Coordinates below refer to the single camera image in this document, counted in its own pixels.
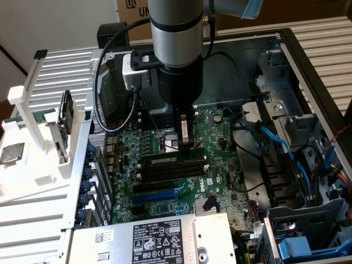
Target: white plastic stand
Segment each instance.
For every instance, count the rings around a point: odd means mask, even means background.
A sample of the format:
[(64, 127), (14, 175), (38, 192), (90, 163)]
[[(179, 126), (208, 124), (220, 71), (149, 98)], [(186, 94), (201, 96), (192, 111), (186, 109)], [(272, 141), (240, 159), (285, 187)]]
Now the white plastic stand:
[[(74, 102), (74, 119), (68, 140), (68, 161), (59, 164), (50, 128), (45, 123), (37, 124), (25, 102), (23, 86), (10, 89), (8, 100), (15, 104), (26, 127), (19, 128), (16, 122), (2, 123), (5, 131), (0, 153), (4, 147), (24, 143), (22, 159), (0, 165), (0, 204), (27, 196), (68, 186), (83, 112)], [(58, 111), (45, 115), (47, 122), (57, 121)]]

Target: white wall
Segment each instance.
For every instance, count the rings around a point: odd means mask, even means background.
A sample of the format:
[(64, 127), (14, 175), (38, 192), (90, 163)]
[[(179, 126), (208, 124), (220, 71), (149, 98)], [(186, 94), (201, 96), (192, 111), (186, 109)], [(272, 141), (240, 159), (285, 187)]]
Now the white wall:
[[(0, 43), (27, 71), (37, 50), (97, 46), (99, 25), (118, 21), (114, 1), (0, 0)], [(1, 102), (24, 76), (2, 53), (0, 71)]]

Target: barcode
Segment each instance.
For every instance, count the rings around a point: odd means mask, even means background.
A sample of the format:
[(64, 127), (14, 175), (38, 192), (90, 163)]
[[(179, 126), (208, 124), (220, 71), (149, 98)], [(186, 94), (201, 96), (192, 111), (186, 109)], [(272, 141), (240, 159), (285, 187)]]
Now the barcode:
[(95, 235), (95, 243), (100, 243), (104, 241), (104, 233), (99, 233)]

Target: chip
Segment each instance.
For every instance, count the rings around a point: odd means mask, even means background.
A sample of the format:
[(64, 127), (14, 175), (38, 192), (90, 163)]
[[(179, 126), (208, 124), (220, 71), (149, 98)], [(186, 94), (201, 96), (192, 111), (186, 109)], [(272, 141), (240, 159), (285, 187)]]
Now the chip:
[(4, 147), (0, 157), (0, 165), (22, 160), (24, 143)]

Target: blue pcie slot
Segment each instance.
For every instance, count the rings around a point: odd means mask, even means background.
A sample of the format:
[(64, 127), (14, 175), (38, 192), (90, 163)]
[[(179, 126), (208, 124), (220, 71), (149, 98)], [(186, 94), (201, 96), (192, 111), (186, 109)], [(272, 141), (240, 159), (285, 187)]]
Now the blue pcie slot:
[(132, 202), (138, 204), (141, 202), (154, 202), (161, 200), (175, 200), (178, 198), (178, 192), (175, 190), (171, 191), (159, 191), (153, 194), (142, 194), (132, 197)]

